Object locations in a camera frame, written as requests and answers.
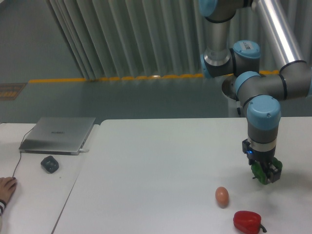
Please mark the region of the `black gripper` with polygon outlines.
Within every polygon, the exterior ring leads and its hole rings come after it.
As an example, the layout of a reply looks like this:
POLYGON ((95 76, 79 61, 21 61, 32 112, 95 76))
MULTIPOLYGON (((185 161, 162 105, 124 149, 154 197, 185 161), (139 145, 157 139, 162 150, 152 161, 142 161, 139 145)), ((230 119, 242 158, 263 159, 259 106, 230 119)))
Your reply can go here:
MULTIPOLYGON (((275 155, 276 139, 269 143, 258 143, 251 139, 242 141, 242 151, 246 154, 248 164, 252 166, 255 161, 269 163, 275 155)), ((274 183, 280 179, 282 172, 282 164, 269 163, 265 171, 266 182, 274 183)))

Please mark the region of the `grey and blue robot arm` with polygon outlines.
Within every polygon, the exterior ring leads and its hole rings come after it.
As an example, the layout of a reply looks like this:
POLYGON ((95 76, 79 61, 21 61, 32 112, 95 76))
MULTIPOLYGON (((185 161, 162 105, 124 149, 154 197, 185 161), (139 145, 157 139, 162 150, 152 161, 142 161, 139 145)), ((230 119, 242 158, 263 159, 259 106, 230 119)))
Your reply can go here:
POLYGON ((304 61, 297 40, 278 0, 201 0, 199 11, 212 35, 200 57, 206 78, 233 74, 234 97, 248 123, 242 142, 252 173, 261 184, 280 179, 282 163, 275 158, 282 100, 312 94, 312 69, 304 61), (230 21, 236 11, 251 8, 259 17, 272 50, 277 75, 261 76, 260 47, 250 40, 228 46, 230 21))

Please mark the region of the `striped sleeve forearm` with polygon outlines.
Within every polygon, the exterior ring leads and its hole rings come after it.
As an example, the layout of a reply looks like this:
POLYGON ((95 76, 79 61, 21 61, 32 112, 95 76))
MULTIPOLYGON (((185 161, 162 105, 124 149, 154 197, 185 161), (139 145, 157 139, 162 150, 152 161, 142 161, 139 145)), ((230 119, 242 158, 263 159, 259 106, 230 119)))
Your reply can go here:
POLYGON ((2 215, 6 208, 6 203, 3 200, 0 200, 0 229, 2 228, 2 215))

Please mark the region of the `person's hand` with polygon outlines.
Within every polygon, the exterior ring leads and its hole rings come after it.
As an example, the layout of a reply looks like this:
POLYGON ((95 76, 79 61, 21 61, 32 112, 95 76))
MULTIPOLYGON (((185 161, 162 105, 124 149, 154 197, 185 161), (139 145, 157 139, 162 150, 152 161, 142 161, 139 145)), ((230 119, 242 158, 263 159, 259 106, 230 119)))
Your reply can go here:
POLYGON ((1 177, 0 178, 0 199, 6 204, 10 201, 13 193, 17 187, 17 181, 14 181, 14 177, 1 177))

